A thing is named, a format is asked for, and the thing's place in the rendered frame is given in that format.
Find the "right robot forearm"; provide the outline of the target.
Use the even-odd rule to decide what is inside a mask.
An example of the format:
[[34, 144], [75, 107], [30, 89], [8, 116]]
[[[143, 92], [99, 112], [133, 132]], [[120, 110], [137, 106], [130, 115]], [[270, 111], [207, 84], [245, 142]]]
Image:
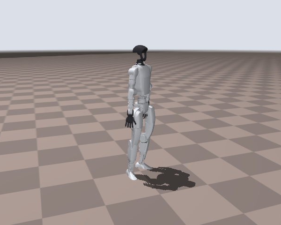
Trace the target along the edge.
[[133, 108], [134, 108], [134, 100], [135, 97], [133, 96], [133, 89], [130, 89], [127, 95], [127, 99], [128, 99], [128, 114], [133, 114]]

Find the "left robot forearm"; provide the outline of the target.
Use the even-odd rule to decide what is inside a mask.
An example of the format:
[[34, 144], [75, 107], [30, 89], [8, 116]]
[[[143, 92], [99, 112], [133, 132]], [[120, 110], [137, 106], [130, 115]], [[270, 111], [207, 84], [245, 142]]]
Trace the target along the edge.
[[150, 100], [150, 93], [151, 93], [151, 89], [150, 89], [150, 91], [149, 91], [149, 94], [144, 95], [144, 96], [147, 96], [147, 98], [146, 98], [146, 102], [148, 102], [148, 101]]

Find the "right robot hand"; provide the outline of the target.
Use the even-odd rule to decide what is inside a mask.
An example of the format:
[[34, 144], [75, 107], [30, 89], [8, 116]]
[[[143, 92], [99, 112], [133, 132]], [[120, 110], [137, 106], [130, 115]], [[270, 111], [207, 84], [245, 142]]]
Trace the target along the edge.
[[[130, 123], [130, 128], [131, 128], [131, 125], [132, 125], [132, 128], [133, 128], [133, 121], [134, 121], [134, 123], [136, 125], [136, 122], [134, 120], [133, 114], [128, 114], [128, 112], [127, 112], [127, 115], [128, 115], [128, 117], [126, 118], [125, 127], [126, 127], [126, 125], [127, 125], [127, 127], [129, 127], [129, 123]], [[128, 124], [127, 124], [127, 122], [128, 122]]]

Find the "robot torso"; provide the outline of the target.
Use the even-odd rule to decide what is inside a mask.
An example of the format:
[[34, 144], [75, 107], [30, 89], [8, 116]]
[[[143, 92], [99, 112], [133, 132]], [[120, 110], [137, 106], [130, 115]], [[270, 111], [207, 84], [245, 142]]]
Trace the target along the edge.
[[[137, 64], [137, 63], [136, 63]], [[140, 108], [140, 112], [142, 114], [145, 114], [148, 111], [149, 104], [146, 102], [147, 95], [150, 91], [150, 67], [149, 65], [145, 64], [140, 65], [141, 63], [138, 63], [137, 65], [132, 66], [138, 67], [138, 75], [136, 76], [136, 83], [134, 88], [137, 90], [137, 94], [139, 95], [137, 102], [134, 104], [134, 108]]]

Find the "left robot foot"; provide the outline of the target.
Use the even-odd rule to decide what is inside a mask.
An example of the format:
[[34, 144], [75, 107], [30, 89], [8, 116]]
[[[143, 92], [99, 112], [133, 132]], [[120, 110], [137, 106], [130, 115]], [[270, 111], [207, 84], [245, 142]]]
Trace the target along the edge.
[[147, 164], [143, 164], [143, 165], [141, 165], [142, 163], [139, 163], [139, 162], [137, 162], [136, 164], [135, 164], [135, 167], [137, 167], [137, 168], [142, 168], [142, 169], [149, 169], [149, 170], [151, 170], [151, 169], [153, 169], [152, 167], [150, 167], [150, 166], [148, 166]]

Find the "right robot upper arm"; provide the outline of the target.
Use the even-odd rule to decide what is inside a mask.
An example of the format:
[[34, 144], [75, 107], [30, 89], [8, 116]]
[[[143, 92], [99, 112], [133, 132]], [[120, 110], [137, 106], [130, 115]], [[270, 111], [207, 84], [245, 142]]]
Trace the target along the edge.
[[134, 86], [136, 83], [136, 76], [138, 75], [138, 67], [130, 68], [128, 70], [128, 75], [129, 75], [129, 82], [128, 82], [129, 89], [128, 90], [133, 89], [133, 91], [134, 91], [133, 96], [135, 96], [137, 94], [137, 90], [134, 88]]

